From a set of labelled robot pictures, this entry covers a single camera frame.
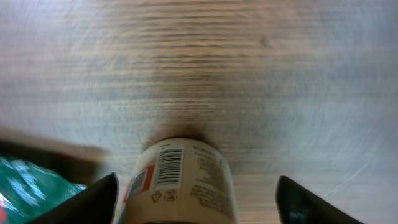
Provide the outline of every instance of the red label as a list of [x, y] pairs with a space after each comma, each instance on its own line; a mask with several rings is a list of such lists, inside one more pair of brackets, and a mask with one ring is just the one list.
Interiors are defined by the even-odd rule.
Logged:
[[0, 223], [8, 221], [6, 209], [0, 205]]
[[[135, 192], [134, 194], [138, 194], [138, 193], [141, 193], [141, 192], [144, 192], [144, 191], [150, 189], [150, 183], [152, 182], [152, 177], [154, 176], [155, 165], [150, 166], [150, 167], [148, 167], [148, 168], [146, 168], [146, 169], [140, 171], [139, 174], [141, 174], [142, 172], [145, 172], [145, 171], [146, 171], [146, 176], [145, 176], [145, 180], [144, 180], [144, 185], [142, 186], [142, 189], [141, 189], [139, 192]], [[130, 195], [131, 195], [131, 193], [132, 193], [132, 190], [133, 190], [133, 189], [132, 189], [132, 185], [134, 184], [134, 183], [133, 183], [133, 180], [134, 180], [137, 176], [133, 177], [133, 178], [130, 180], [129, 188], [128, 188], [128, 190], [127, 190], [125, 196], [124, 196], [123, 203], [126, 203], [126, 202], [127, 202], [127, 199], [130, 197]]]

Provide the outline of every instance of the blurred object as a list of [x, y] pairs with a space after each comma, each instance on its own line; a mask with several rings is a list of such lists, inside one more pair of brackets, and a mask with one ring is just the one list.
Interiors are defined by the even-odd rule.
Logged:
[[6, 155], [31, 161], [78, 184], [91, 185], [109, 173], [100, 174], [106, 157], [104, 149], [0, 128], [0, 157]]
[[239, 223], [228, 161], [203, 141], [160, 141], [141, 154], [132, 176], [120, 224]]
[[29, 222], [30, 224], [95, 223], [110, 224], [118, 196], [118, 179], [107, 175], [86, 190], [53, 210]]
[[362, 224], [288, 177], [280, 177], [276, 197], [283, 224]]
[[84, 189], [29, 161], [0, 157], [0, 223], [29, 222]]

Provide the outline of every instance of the green bag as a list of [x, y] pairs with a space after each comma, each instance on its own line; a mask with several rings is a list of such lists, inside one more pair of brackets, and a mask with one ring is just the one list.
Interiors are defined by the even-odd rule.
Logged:
[[85, 188], [29, 161], [0, 157], [0, 224], [29, 222]]

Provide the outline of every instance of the can label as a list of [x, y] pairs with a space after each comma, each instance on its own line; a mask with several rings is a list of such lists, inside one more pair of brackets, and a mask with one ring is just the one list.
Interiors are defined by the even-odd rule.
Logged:
[[228, 163], [211, 146], [165, 140], [146, 150], [136, 168], [120, 223], [238, 223]]

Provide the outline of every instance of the metal can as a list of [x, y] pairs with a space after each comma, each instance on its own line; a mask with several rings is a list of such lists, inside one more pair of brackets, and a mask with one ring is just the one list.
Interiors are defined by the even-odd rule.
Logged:
[[227, 161], [193, 139], [151, 146], [136, 164], [119, 223], [239, 223]]

